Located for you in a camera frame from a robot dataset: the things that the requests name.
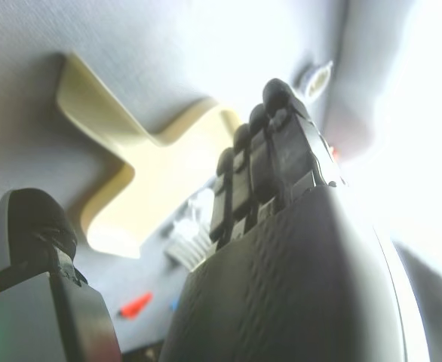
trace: cream colored tray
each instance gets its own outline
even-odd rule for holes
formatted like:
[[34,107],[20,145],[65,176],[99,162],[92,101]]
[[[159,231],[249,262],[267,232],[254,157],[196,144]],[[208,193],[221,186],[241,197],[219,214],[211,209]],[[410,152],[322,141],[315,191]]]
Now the cream colored tray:
[[161,133],[149,134],[76,55],[67,57],[57,104],[79,130],[124,162],[86,203],[81,226],[92,248],[131,257],[215,174],[219,154],[241,124],[235,112],[208,98]]

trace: orange object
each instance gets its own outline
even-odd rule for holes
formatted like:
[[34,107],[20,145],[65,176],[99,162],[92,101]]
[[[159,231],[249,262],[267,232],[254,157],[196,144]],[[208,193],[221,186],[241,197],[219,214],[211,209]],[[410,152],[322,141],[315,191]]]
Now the orange object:
[[140,298],[135,299],[121,308],[120,314],[127,319],[134,319],[149,304],[152,299],[152,293],[146,293]]

